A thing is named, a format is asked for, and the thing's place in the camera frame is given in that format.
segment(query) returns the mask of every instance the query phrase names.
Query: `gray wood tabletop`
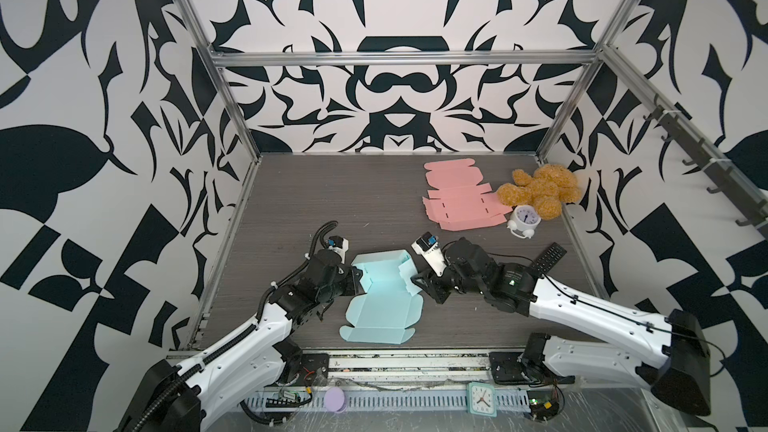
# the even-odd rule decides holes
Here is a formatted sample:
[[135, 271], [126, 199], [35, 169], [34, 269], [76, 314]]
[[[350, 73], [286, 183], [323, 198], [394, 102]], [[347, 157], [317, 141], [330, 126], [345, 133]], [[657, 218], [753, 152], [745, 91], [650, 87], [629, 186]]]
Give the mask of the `gray wood tabletop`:
[[[426, 261], [412, 253], [411, 243], [424, 232], [439, 236], [442, 244], [466, 237], [487, 252], [535, 258], [552, 242], [568, 254], [552, 269], [552, 277], [582, 292], [591, 293], [589, 281], [560, 218], [542, 222], [533, 239], [523, 240], [504, 225], [463, 232], [447, 232], [426, 216], [424, 163], [463, 156], [264, 156], [253, 191], [227, 260], [219, 290], [203, 330], [201, 345], [221, 339], [256, 312], [266, 287], [301, 264], [314, 231], [329, 220], [339, 221], [332, 232], [350, 241], [348, 263], [358, 254], [405, 249], [419, 270]], [[495, 190], [512, 180], [512, 171], [533, 172], [532, 156], [472, 156], [484, 182]], [[523, 259], [498, 258], [499, 262]], [[438, 305], [424, 296], [416, 333], [401, 346], [344, 341], [339, 328], [348, 324], [345, 312], [351, 298], [341, 297], [326, 312], [294, 333], [302, 348], [504, 348], [524, 346], [531, 332], [562, 338], [590, 337], [560, 324], [499, 312], [482, 296], [452, 294]]]

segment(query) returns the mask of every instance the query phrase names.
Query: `black remote control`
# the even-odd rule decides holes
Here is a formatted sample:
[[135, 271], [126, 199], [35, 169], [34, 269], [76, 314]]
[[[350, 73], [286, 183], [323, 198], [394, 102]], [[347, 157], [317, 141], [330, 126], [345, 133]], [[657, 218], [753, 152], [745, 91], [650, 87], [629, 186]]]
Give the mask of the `black remote control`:
[[568, 251], [566, 251], [562, 245], [552, 242], [552, 245], [547, 247], [547, 249], [536, 257], [536, 260], [530, 265], [533, 274], [543, 277], [547, 272], [552, 270], [552, 267], [554, 267], [555, 264], [560, 262], [560, 259], [567, 252]]

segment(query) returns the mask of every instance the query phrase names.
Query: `brown teddy bear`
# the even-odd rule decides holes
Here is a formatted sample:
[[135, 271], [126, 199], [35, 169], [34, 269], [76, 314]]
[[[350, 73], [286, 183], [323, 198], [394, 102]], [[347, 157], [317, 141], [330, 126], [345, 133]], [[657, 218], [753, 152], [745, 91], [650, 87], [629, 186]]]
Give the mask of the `brown teddy bear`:
[[531, 205], [543, 220], [559, 217], [561, 202], [571, 204], [581, 198], [576, 176], [564, 166], [541, 166], [533, 177], [519, 168], [512, 173], [512, 178], [516, 185], [499, 187], [498, 200], [509, 207]]

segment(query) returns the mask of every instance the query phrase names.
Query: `black cable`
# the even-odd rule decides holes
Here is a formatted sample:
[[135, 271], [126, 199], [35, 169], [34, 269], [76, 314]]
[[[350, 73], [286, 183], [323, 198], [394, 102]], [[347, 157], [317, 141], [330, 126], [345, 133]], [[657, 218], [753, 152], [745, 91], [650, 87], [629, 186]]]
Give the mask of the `black cable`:
[[[698, 338], [698, 337], [695, 337], [695, 336], [693, 336], [693, 335], [681, 334], [680, 332], [675, 332], [675, 331], [667, 331], [667, 330], [664, 330], [664, 329], [662, 329], [662, 328], [658, 328], [658, 327], [655, 327], [655, 326], [654, 326], [654, 325], [652, 325], [650, 322], [646, 323], [646, 322], [640, 322], [640, 321], [636, 321], [636, 320], [634, 320], [634, 319], [632, 319], [632, 318], [629, 318], [629, 317], [625, 317], [625, 316], [621, 315], [621, 314], [620, 314], [620, 313], [618, 313], [618, 312], [613, 312], [613, 311], [611, 311], [611, 310], [608, 310], [608, 309], [606, 309], [606, 308], [600, 307], [599, 305], [590, 304], [589, 302], [584, 302], [584, 301], [582, 301], [581, 299], [579, 299], [579, 298], [578, 298], [577, 296], [575, 296], [575, 295], [568, 295], [568, 294], [566, 294], [565, 292], [563, 292], [563, 291], [560, 289], [560, 287], [558, 287], [558, 285], [557, 285], [557, 284], [555, 284], [554, 282], [552, 282], [552, 279], [549, 277], [549, 275], [547, 275], [547, 274], [544, 274], [544, 276], [547, 278], [547, 280], [549, 281], [549, 283], [550, 283], [550, 284], [552, 284], [552, 285], [554, 286], [554, 288], [556, 288], [556, 289], [558, 290], [558, 292], [560, 292], [560, 293], [561, 293], [562, 295], [564, 295], [565, 297], [568, 297], [568, 298], [570, 298], [570, 299], [571, 299], [571, 301], [575, 301], [575, 302], [579, 302], [579, 303], [581, 303], [581, 304], [589, 305], [590, 307], [592, 307], [592, 308], [596, 308], [596, 309], [597, 309], [597, 310], [599, 310], [599, 311], [602, 311], [602, 312], [607, 312], [607, 313], [609, 313], [609, 314], [615, 315], [616, 317], [622, 318], [622, 319], [624, 319], [625, 321], [629, 321], [629, 322], [632, 322], [633, 324], [636, 324], [636, 325], [640, 325], [640, 326], [642, 326], [642, 327], [646, 327], [646, 328], [649, 328], [649, 329], [651, 329], [651, 330], [654, 330], [654, 331], [659, 331], [659, 332], [666, 332], [666, 333], [667, 333], [667, 334], [669, 334], [669, 335], [677, 335], [677, 336], [679, 336], [679, 337], [692, 338], [692, 339], [693, 339], [693, 340], [695, 340], [695, 341], [704, 342], [704, 343], [706, 343], [706, 344], [709, 344], [709, 345], [711, 345], [711, 346], [712, 346], [712, 347], [714, 347], [715, 349], [717, 349], [717, 350], [718, 350], [718, 351], [719, 351], [719, 352], [720, 352], [720, 353], [723, 355], [723, 360], [725, 360], [725, 359], [726, 359], [726, 355], [725, 355], [725, 352], [723, 351], [723, 349], [722, 349], [722, 348], [720, 348], [720, 346], [719, 346], [719, 345], [717, 345], [717, 344], [716, 344], [716, 343], [714, 343], [714, 342], [710, 342], [710, 341], [707, 341], [707, 340], [706, 340], [706, 339], [704, 339], [704, 338]], [[722, 372], [722, 371], [723, 371], [723, 369], [725, 369], [725, 364], [723, 364], [723, 360], [721, 360], [721, 361], [720, 361], [720, 363], [722, 364], [722, 366], [720, 367], [720, 369], [719, 369], [717, 372], [715, 372], [714, 374], [710, 375], [710, 377], [714, 377], [714, 376], [718, 375], [720, 372]]]
[[525, 257], [524, 255], [504, 255], [504, 254], [494, 254], [493, 252], [486, 252], [488, 255], [495, 255], [496, 257], [516, 257], [516, 258], [524, 258], [525, 260], [529, 261], [531, 264], [533, 263], [532, 258]]
[[560, 402], [560, 409], [558, 410], [558, 415], [563, 413], [563, 410], [565, 410], [565, 394], [563, 394], [563, 391], [558, 387], [558, 383], [554, 382], [554, 388], [558, 392], [558, 402]]
[[442, 252], [445, 255], [446, 254], [446, 249], [448, 247], [450, 247], [450, 245], [453, 244], [454, 242], [456, 242], [456, 241], [455, 240], [451, 240], [449, 243], [447, 243], [447, 244], [443, 245], [442, 247], [440, 247], [440, 252]]
[[180, 377], [178, 377], [176, 380], [170, 383], [168, 387], [166, 387], [165, 390], [160, 392], [160, 395], [155, 399], [152, 400], [152, 403], [149, 404], [149, 406], [144, 409], [144, 412], [142, 413], [141, 417], [139, 418], [138, 422], [134, 426], [133, 429], [131, 429], [131, 432], [139, 432], [142, 427], [147, 423], [147, 420], [149, 420], [149, 417], [151, 417], [152, 414], [159, 408], [159, 406], [162, 405], [163, 402], [165, 402], [165, 399], [167, 399], [171, 394], [174, 394], [176, 390], [179, 388], [179, 386], [182, 385], [182, 383], [186, 382], [190, 377], [195, 375], [199, 370], [202, 370], [203, 368], [200, 366], [200, 364], [196, 364], [186, 372], [184, 372]]
[[282, 425], [282, 423], [283, 423], [283, 421], [278, 422], [276, 420], [259, 417], [258, 415], [256, 415], [256, 412], [253, 412], [250, 409], [250, 407], [248, 407], [248, 404], [246, 404], [246, 402], [244, 400], [242, 400], [240, 402], [240, 408], [243, 409], [243, 412], [245, 412], [245, 415], [247, 415], [249, 419], [251, 419], [254, 422], [257, 422], [258, 424], [262, 424], [262, 425], [270, 425], [270, 424]]
[[309, 402], [312, 402], [312, 392], [310, 392], [310, 396], [308, 398], [306, 398], [306, 399], [302, 400], [301, 402], [299, 402], [298, 404], [296, 404], [296, 407], [301, 407], [302, 405], [307, 405]]
[[[312, 236], [312, 242], [310, 243], [310, 251], [307, 254], [307, 257], [312, 257], [315, 254], [315, 247], [317, 247], [318, 240], [320, 240], [323, 245], [326, 245], [325, 236], [328, 234], [328, 232], [331, 232], [338, 225], [339, 225], [338, 221], [331, 220], [326, 222], [325, 224], [322, 224], [320, 228], [317, 229], [317, 231], [315, 232], [315, 235]], [[310, 264], [310, 260], [308, 258], [305, 258], [304, 262], [302, 262], [302, 264], [298, 268], [296, 268], [296, 270], [294, 270], [292, 273], [288, 274], [283, 280], [278, 282], [277, 286], [282, 287], [283, 285], [290, 282], [309, 264]]]

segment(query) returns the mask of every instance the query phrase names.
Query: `white alarm clock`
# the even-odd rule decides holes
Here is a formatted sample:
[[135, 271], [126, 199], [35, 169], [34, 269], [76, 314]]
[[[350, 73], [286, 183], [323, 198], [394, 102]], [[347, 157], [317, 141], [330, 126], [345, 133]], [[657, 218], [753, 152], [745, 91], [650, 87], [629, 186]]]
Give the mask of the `white alarm clock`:
[[542, 218], [536, 213], [536, 209], [531, 206], [517, 206], [512, 211], [512, 217], [507, 222], [507, 228], [515, 237], [531, 238], [535, 232], [536, 226], [542, 221]]
[[470, 414], [496, 417], [496, 389], [483, 382], [467, 384], [467, 408]]

